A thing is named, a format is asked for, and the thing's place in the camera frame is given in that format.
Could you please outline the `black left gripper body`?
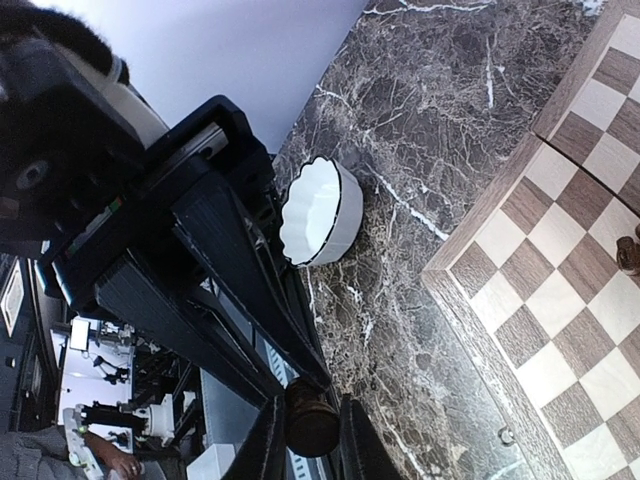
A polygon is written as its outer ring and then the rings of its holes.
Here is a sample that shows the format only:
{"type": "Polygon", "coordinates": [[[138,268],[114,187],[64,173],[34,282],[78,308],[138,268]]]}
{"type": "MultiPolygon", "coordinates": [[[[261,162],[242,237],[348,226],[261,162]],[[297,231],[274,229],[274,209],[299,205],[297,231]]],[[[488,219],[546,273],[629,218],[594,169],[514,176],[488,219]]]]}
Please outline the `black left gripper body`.
{"type": "Polygon", "coordinates": [[[246,400],[282,389],[236,327],[248,321],[315,392],[330,376],[285,263],[274,171],[244,112],[206,101],[144,155],[96,214],[52,241],[38,272],[80,314],[107,316],[246,400]]]}

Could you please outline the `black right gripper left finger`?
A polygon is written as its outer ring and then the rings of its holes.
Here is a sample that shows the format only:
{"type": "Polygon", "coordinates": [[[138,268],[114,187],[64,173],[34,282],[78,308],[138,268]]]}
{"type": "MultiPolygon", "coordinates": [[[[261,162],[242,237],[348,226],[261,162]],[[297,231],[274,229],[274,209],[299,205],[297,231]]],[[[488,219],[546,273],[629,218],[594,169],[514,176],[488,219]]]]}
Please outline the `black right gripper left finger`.
{"type": "Polygon", "coordinates": [[[285,399],[269,399],[224,480],[278,480],[286,475],[285,399]]]}

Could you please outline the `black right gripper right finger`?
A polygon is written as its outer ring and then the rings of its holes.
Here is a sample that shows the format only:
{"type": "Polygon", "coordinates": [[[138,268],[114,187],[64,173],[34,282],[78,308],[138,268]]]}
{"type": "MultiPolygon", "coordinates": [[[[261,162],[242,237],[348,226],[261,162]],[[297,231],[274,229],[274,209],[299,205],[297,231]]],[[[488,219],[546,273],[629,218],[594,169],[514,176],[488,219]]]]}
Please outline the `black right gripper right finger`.
{"type": "Polygon", "coordinates": [[[345,479],[402,479],[364,407],[350,395],[341,400],[340,455],[345,479]]]}

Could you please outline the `dark wooden chess piece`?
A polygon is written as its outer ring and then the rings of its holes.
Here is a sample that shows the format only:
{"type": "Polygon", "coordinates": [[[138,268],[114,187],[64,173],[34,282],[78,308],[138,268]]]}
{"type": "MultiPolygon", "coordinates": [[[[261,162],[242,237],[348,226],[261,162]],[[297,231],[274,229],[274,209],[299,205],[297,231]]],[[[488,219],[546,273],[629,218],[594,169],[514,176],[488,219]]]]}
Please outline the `dark wooden chess piece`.
{"type": "Polygon", "coordinates": [[[633,236],[626,235],[616,240],[616,264],[628,276],[639,275],[639,234],[640,226],[637,225],[633,236]]]}
{"type": "Polygon", "coordinates": [[[285,389],[285,415],[286,444],[294,454],[318,458],[337,447],[340,420],[336,410],[301,377],[285,389]]]}

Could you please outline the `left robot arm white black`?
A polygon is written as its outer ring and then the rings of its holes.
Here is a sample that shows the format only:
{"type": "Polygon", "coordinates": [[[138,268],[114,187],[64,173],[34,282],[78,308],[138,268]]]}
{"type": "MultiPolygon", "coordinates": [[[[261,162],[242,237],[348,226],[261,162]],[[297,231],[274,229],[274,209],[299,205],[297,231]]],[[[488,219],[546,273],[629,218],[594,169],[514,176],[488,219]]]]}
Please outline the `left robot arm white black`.
{"type": "Polygon", "coordinates": [[[168,127],[128,67],[68,15],[1,5],[1,250],[45,292],[117,320],[255,406],[280,384],[211,281],[318,393],[331,378],[278,238],[272,160],[218,95],[168,127]]]}

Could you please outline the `wooden chess board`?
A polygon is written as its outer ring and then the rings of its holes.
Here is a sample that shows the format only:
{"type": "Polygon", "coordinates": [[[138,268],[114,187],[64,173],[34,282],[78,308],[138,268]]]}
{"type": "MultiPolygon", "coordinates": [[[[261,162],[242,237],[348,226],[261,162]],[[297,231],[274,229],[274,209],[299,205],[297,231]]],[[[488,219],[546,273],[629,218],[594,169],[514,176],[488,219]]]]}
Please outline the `wooden chess board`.
{"type": "Polygon", "coordinates": [[[639,475],[639,5],[612,1],[422,278],[538,479],[639,475]]]}

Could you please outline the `white fluted ceramic bowl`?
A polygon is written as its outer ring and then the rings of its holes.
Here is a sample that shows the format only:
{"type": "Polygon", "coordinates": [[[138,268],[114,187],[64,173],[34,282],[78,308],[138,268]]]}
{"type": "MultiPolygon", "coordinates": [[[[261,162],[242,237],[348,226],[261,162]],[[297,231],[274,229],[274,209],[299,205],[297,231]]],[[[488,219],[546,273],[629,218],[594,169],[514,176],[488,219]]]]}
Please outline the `white fluted ceramic bowl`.
{"type": "Polygon", "coordinates": [[[364,211],[357,178],[321,156],[305,163],[287,191],[279,236],[295,267],[339,261],[355,242],[364,211]]]}

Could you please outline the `person in background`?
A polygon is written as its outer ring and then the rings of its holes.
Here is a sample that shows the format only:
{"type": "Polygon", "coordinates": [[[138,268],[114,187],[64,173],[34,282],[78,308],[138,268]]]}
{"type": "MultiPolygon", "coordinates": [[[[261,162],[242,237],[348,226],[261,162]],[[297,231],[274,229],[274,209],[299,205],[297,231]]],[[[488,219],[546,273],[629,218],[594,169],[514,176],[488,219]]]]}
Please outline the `person in background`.
{"type": "Polygon", "coordinates": [[[69,434],[62,425],[37,431],[9,431],[1,435],[1,477],[3,479],[87,479],[89,468],[82,460],[92,459],[96,475],[105,479],[143,479],[146,468],[132,454],[85,430],[69,434]]]}

